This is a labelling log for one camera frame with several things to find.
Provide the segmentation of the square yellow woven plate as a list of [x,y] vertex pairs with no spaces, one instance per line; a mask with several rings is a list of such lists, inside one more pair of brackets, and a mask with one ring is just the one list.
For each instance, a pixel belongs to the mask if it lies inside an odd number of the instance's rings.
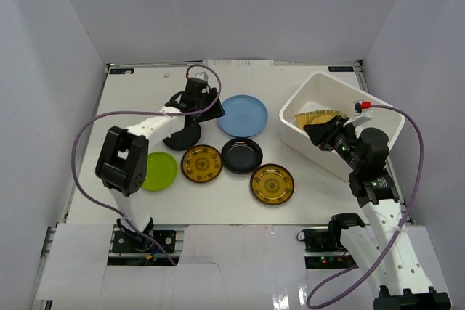
[[304,130],[304,126],[306,125],[326,123],[335,116],[347,117],[345,113],[338,110],[314,110],[312,112],[296,114],[296,126]]

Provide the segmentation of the blue plate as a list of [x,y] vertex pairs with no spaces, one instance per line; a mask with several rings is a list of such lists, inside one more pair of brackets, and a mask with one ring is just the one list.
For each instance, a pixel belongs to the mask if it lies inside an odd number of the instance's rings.
[[252,137],[267,126],[268,111],[256,97],[238,94],[222,103],[225,114],[217,121],[226,134],[234,137]]

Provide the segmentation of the black plate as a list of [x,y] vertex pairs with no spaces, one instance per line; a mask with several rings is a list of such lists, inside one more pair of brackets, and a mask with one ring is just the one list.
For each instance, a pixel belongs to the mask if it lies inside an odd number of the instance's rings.
[[192,123],[184,127],[181,131],[166,137],[163,143],[171,150],[185,151],[194,147],[201,138],[201,126]]
[[263,160],[262,148],[254,140],[241,137],[226,142],[221,156],[224,167],[234,174],[252,173]]

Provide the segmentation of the yellow patterned plate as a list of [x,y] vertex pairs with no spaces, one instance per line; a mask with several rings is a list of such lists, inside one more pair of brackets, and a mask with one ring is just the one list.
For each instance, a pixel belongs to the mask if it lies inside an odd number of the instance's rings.
[[259,202],[268,206],[277,206],[291,199],[295,190],[295,181],[286,168],[268,163],[252,173],[249,187],[251,194]]
[[182,156],[181,172],[191,182],[208,183],[220,175],[223,163],[220,152],[206,144],[191,147]]

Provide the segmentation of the lime green plate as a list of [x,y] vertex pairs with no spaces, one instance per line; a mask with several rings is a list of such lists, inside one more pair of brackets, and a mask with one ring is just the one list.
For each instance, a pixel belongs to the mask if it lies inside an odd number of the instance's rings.
[[152,152],[147,158],[147,170],[142,188],[159,192],[170,187],[177,177],[176,159],[167,152]]

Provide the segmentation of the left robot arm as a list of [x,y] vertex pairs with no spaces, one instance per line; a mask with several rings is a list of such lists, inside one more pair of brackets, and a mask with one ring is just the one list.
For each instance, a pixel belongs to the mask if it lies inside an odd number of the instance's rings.
[[211,87],[203,79],[188,78],[185,90],[172,96],[153,117],[108,130],[95,174],[115,199],[121,215],[117,225],[136,250],[145,251],[153,244],[153,219],[140,194],[149,150],[160,142],[175,151],[196,145],[201,137],[200,123],[225,114],[220,92],[220,87]]

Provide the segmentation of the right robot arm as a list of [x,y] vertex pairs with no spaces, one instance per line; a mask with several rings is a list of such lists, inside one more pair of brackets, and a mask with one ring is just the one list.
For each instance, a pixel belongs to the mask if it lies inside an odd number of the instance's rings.
[[347,250],[373,293],[375,309],[450,309],[446,292],[434,288],[403,226],[400,197],[385,169],[388,136],[355,127],[341,116],[307,124],[304,131],[322,151],[337,153],[352,169],[349,186],[367,224],[356,213],[340,213],[328,224],[329,245]]

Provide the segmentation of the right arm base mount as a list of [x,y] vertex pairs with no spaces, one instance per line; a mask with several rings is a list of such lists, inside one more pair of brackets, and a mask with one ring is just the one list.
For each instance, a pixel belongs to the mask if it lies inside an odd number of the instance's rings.
[[349,252],[332,240],[328,229],[303,229],[296,239],[304,244],[307,270],[357,267]]

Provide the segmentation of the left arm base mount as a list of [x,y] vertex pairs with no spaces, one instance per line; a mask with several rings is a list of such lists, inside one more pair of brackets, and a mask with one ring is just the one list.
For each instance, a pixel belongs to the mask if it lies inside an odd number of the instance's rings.
[[[174,264],[179,262],[180,249],[177,243],[176,230],[155,230],[153,237],[158,244],[170,255]],[[129,238],[118,228],[114,227],[107,259],[108,266],[173,266],[166,255],[157,245],[148,243],[147,247],[135,247]]]

